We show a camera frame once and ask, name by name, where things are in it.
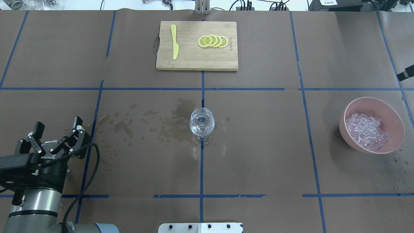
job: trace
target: glass base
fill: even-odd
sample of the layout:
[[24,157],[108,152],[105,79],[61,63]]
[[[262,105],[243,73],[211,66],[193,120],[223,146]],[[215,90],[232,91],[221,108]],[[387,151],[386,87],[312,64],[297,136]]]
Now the glass base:
[[207,146],[211,142],[212,138],[213,138],[212,134],[209,134],[205,137],[200,137],[200,136],[193,134],[193,142],[195,142],[199,146],[201,146],[201,140],[203,140],[203,145]]

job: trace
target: lemon slice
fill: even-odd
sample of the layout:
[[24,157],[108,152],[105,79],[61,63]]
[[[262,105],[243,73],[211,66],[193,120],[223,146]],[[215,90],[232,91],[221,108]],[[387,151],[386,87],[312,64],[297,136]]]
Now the lemon slice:
[[216,45],[217,44],[217,41],[218,41],[218,36],[216,36],[216,35],[209,35],[210,37],[211,37],[211,39],[212,39],[212,42],[211,42],[211,44],[209,45],[209,47],[213,47],[214,45]]
[[224,48],[229,43],[229,40],[225,36],[220,36],[220,40],[221,40],[221,44],[220,44],[219,48]]
[[211,46],[213,48],[219,47],[221,45],[221,42],[222,42],[221,36],[216,36],[216,37],[217,37],[217,42],[214,45]]
[[198,46],[205,48],[212,44],[213,39],[211,36],[202,36],[198,39]]

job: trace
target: white metal plate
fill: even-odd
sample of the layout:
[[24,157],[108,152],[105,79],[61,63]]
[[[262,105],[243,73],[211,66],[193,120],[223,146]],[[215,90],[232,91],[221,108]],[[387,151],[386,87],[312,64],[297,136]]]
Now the white metal plate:
[[242,223],[164,223],[158,233],[243,233]]

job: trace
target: bowl of ice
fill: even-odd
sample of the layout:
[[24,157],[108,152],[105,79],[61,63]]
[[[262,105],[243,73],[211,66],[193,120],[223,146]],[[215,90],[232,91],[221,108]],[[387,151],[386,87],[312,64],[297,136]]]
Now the bowl of ice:
[[348,145],[369,154],[393,152],[404,140],[404,125],[398,113],[372,97],[350,102],[339,120],[339,130]]

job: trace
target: cable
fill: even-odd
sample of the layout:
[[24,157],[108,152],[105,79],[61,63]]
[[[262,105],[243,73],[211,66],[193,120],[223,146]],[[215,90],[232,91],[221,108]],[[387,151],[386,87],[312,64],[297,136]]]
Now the cable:
[[89,179],[88,183],[85,185],[85,187],[82,189],[82,191],[76,197],[76,199],[70,204],[69,208],[67,209],[67,211],[65,213],[65,216],[63,217],[63,221],[61,223],[61,225],[62,225],[62,233],[67,233],[68,232],[67,227],[66,227],[67,217],[69,216],[69,213],[72,210],[72,208],[75,206],[76,202],[82,197],[82,195],[85,193],[86,189],[91,185],[92,181],[95,178],[96,172],[98,171],[99,161],[100,161],[101,155],[99,153],[99,148],[98,148],[98,145],[97,144],[90,143],[90,144],[84,145],[83,147],[79,148],[76,151],[79,152],[79,151],[82,151],[82,150],[84,150],[86,148],[89,148],[89,147],[92,147],[92,146],[96,150],[96,165],[95,165],[94,171],[92,172],[92,176]]
[[229,10],[231,10],[231,9],[232,9],[232,7],[234,6],[234,4],[235,4],[236,2],[238,2],[238,1],[240,1],[240,4],[241,4],[240,9],[241,9],[241,10],[243,9],[243,6],[244,6],[244,7],[246,7],[246,2],[245,2],[244,0],[236,0],[235,2],[233,2],[233,4],[231,5],[231,7],[230,7],[230,9],[229,9]]

